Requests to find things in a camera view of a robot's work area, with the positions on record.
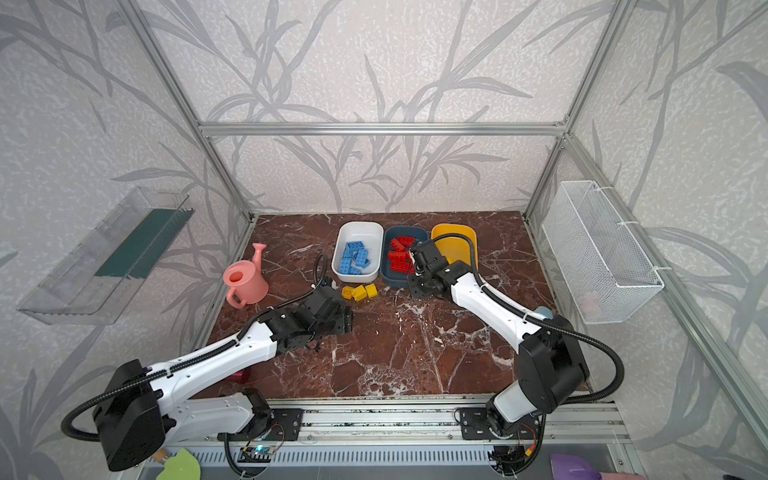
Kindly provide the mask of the red lego brick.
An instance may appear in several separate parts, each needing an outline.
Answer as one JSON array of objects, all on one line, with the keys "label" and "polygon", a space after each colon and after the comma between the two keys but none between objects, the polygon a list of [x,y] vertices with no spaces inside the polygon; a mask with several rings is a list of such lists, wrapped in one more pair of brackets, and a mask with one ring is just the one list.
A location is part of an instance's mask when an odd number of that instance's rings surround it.
[{"label": "red lego brick", "polygon": [[393,238],[391,240],[390,246],[396,252],[405,252],[406,251],[406,247],[397,238]]},{"label": "red lego brick", "polygon": [[414,238],[406,236],[399,236],[397,240],[406,248],[410,248],[415,242]]},{"label": "red lego brick", "polygon": [[406,252],[390,251],[388,253],[388,259],[390,262],[408,262],[410,256]]},{"label": "red lego brick", "polygon": [[393,261],[390,263],[390,269],[393,272],[404,273],[406,275],[414,272],[413,265],[405,261]]}]

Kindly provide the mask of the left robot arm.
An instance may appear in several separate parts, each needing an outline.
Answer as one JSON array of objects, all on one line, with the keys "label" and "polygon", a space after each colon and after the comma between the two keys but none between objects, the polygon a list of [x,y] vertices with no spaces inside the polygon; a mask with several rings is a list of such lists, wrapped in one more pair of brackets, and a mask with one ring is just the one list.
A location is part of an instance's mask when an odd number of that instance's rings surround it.
[{"label": "left robot arm", "polygon": [[222,441],[268,434],[275,416],[256,390],[202,398],[208,387],[314,340],[347,334],[354,313],[341,293],[318,286],[268,308],[237,333],[190,354],[143,366],[121,365],[106,390],[74,407],[61,432],[101,445],[110,471],[133,467],[168,442],[214,435]]}]

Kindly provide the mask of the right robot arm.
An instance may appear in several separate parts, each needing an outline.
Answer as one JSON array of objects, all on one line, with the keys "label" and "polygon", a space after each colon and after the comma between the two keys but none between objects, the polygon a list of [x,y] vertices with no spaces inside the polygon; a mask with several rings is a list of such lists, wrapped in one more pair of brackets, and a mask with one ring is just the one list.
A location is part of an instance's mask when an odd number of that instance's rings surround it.
[{"label": "right robot arm", "polygon": [[[604,342],[576,331],[570,321],[528,309],[501,293],[479,273],[475,244],[456,234],[470,250],[470,260],[449,261],[434,240],[409,248],[414,272],[408,288],[415,299],[440,297],[472,313],[513,348],[516,380],[486,403],[490,428],[506,436],[526,416],[548,415],[561,405],[593,403],[615,393],[626,369],[617,352]],[[605,354],[614,365],[609,384],[591,394],[575,391],[590,377],[582,347]]]}]

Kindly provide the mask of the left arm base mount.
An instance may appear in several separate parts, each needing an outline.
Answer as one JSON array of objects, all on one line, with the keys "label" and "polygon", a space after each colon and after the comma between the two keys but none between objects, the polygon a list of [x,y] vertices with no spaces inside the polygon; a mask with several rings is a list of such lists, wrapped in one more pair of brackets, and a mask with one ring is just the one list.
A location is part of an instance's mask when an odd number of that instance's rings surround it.
[{"label": "left arm base mount", "polygon": [[300,408],[259,411],[235,437],[240,441],[297,441],[303,415]]}]

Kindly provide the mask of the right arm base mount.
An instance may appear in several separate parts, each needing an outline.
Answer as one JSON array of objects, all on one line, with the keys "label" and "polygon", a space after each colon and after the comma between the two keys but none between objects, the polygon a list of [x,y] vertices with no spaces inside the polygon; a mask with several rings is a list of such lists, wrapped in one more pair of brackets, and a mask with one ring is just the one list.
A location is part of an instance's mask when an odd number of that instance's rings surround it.
[{"label": "right arm base mount", "polygon": [[485,407],[463,407],[454,411],[463,440],[531,441],[536,443],[542,431],[542,416],[525,415],[515,423],[494,420]]}]

